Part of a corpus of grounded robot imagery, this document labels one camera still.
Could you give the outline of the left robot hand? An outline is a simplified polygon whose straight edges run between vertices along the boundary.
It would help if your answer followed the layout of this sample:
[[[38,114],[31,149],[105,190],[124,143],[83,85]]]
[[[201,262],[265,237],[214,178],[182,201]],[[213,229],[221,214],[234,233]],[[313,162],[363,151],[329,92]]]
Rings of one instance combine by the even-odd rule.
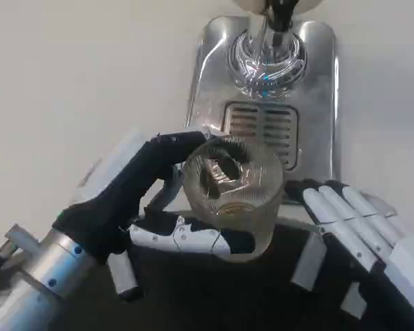
[[[249,231],[164,210],[178,192],[177,165],[214,138],[203,129],[149,139],[131,132],[91,168],[53,228],[100,263],[132,245],[223,256],[253,253]]]

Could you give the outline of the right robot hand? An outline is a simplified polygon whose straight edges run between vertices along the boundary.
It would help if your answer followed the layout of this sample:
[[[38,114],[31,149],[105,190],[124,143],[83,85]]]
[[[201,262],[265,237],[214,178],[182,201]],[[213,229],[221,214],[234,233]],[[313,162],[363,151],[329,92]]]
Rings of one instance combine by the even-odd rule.
[[[304,207],[324,237],[338,244],[362,276],[396,290],[414,309],[414,232],[381,199],[339,181],[288,181],[286,194]]]

